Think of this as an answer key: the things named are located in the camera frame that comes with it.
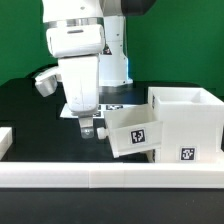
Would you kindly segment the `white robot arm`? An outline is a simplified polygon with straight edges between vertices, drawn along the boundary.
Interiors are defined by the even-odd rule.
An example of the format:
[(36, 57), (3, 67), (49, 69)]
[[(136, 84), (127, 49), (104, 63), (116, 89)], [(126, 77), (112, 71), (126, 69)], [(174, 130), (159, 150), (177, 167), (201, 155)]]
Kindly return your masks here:
[(93, 116), (103, 87), (131, 82), (124, 53), (125, 19), (141, 16), (156, 0), (42, 0), (43, 23), (50, 54), (58, 65), (36, 78), (46, 97), (62, 84), (71, 115), (81, 136), (94, 136)]

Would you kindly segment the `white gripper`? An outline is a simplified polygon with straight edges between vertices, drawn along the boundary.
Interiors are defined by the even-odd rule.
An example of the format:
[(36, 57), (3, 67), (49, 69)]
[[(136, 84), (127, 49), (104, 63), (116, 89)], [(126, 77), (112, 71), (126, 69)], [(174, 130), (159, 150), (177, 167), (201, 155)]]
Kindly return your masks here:
[[(68, 107), (77, 116), (92, 116), (99, 104), (99, 57), (83, 56), (58, 60)], [(81, 136), (94, 137), (92, 117), (79, 117)]]

